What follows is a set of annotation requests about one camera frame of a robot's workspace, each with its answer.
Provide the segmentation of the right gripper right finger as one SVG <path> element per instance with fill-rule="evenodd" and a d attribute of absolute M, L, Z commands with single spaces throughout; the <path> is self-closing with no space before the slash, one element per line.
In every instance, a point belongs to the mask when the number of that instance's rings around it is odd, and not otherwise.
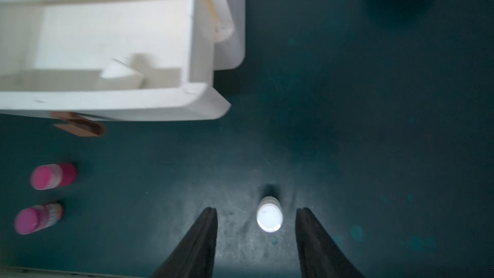
<path fill-rule="evenodd" d="M 296 213 L 295 233 L 302 277 L 362 277 L 309 208 Z"/>

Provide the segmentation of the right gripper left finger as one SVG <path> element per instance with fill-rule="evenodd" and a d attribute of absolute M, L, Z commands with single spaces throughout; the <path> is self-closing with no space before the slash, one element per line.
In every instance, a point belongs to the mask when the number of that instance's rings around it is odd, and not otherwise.
<path fill-rule="evenodd" d="M 211 278 L 216 255 L 217 227 L 216 209 L 205 208 L 152 276 Z"/>

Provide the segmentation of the white paint can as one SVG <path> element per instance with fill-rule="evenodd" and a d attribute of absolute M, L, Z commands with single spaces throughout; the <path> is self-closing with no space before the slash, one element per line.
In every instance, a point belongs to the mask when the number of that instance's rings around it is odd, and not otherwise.
<path fill-rule="evenodd" d="M 272 196 L 264 197 L 259 203 L 256 219 L 263 231 L 268 233 L 278 231 L 284 219 L 279 200 Z"/>

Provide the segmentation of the pink paint can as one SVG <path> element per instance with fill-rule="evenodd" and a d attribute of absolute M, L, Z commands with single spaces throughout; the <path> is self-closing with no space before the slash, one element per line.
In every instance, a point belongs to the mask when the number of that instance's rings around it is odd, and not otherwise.
<path fill-rule="evenodd" d="M 64 214 L 64 207 L 58 203 L 36 205 L 21 210 L 14 221 L 15 231 L 27 235 L 57 224 Z"/>
<path fill-rule="evenodd" d="M 34 169 L 30 183 L 35 190 L 50 190 L 71 185 L 77 177 L 72 163 L 53 163 Z"/>

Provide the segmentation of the white three-drawer cabinet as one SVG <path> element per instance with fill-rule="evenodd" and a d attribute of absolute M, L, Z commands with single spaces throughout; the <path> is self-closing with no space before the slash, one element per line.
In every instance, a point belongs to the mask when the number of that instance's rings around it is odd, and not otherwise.
<path fill-rule="evenodd" d="M 246 0 L 1 0 L 1 113 L 105 121 L 215 120 L 214 73 L 245 56 Z"/>

